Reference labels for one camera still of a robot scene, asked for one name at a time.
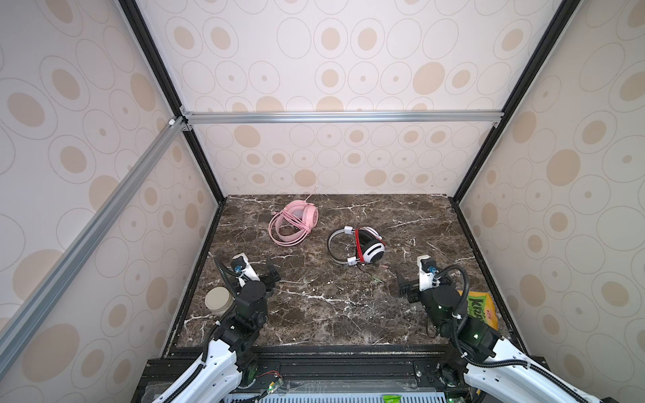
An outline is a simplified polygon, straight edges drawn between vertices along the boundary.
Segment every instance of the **white headphones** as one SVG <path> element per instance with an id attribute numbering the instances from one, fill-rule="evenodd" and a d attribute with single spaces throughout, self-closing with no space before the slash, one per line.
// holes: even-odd
<path id="1" fill-rule="evenodd" d="M 346 260 L 334 256 L 331 249 L 332 239 L 342 233 L 354 235 L 356 240 L 356 256 L 348 257 Z M 385 243 L 382 240 L 383 237 L 372 227 L 360 227 L 355 230 L 350 226 L 346 226 L 335 230 L 329 235 L 329 238 L 327 238 L 327 252 L 329 252 L 334 262 L 347 264 L 348 266 L 353 266 L 357 263 L 374 263 L 383 257 L 385 253 Z"/>

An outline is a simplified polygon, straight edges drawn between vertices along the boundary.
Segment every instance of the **aluminum frame rail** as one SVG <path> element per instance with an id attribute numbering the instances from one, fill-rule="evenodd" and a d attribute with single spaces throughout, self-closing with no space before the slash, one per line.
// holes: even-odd
<path id="1" fill-rule="evenodd" d="M 221 123 L 365 123 L 499 122 L 500 110 L 430 110 L 361 112 L 186 112 L 188 124 Z"/>
<path id="2" fill-rule="evenodd" d="M 56 302 L 63 296 L 98 247 L 112 224 L 139 191 L 163 153 L 183 130 L 187 130 L 183 117 L 175 117 L 166 125 L 166 128 L 119 183 L 103 207 L 97 211 L 65 251 L 47 278 L 14 315 L 0 338 L 0 379 L 11 368 L 11 365 L 52 311 Z"/>

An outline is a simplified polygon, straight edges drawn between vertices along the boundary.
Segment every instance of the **brown marble surface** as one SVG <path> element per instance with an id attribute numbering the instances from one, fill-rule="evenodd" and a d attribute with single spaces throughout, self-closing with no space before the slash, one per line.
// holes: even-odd
<path id="1" fill-rule="evenodd" d="M 266 273 L 266 255 L 279 267 L 283 280 L 269 300 L 269 321 L 256 342 L 259 346 L 447 343 L 426 335 L 421 304 L 408 304 L 398 296 L 396 272 L 416 278 L 417 256 L 426 253 L 440 267 L 461 263 L 470 275 L 470 289 L 489 291 L 445 196 L 313 195 L 309 201 L 319 209 L 318 225 L 299 245 L 278 246 L 267 232 L 271 211 L 298 198 L 302 197 L 229 196 L 210 249 L 226 265 L 244 252 L 260 275 Z M 327 236 L 345 225 L 371 226 L 383 236 L 386 253 L 378 264 L 347 267 L 331 260 Z M 339 240 L 346 246 L 337 247 L 353 256 L 351 237 L 340 235 Z M 335 250 L 337 255 L 342 255 L 341 249 Z M 454 278 L 461 283 L 458 274 Z M 219 272 L 208 259 L 175 340 L 177 347 L 200 345 L 217 319 L 204 305 L 204 296 L 220 285 Z M 499 323 L 508 336 L 501 318 Z"/>

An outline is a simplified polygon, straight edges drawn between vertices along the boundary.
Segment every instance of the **wall panel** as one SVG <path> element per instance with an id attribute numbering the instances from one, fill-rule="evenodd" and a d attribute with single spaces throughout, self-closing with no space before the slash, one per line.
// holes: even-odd
<path id="1" fill-rule="evenodd" d="M 445 193 L 491 122 L 196 125 L 225 194 Z"/>
<path id="2" fill-rule="evenodd" d="M 645 383 L 645 2 L 590 1 L 461 203 L 524 341 L 573 385 Z"/>
<path id="3" fill-rule="evenodd" d="M 495 109 L 559 0 L 140 0 L 189 110 Z"/>
<path id="4" fill-rule="evenodd" d="M 108 0 L 0 5 L 0 328 L 170 112 Z"/>
<path id="5" fill-rule="evenodd" d="M 179 135 L 2 379 L 0 401 L 129 402 L 215 207 Z"/>

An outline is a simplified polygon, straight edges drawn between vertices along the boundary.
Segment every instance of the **snack bag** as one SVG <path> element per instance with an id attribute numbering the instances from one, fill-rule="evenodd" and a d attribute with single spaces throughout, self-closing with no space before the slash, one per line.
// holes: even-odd
<path id="1" fill-rule="evenodd" d="M 477 291 L 468 293 L 468 316 L 481 319 L 491 328 L 499 330 L 493 297 L 489 293 Z"/>

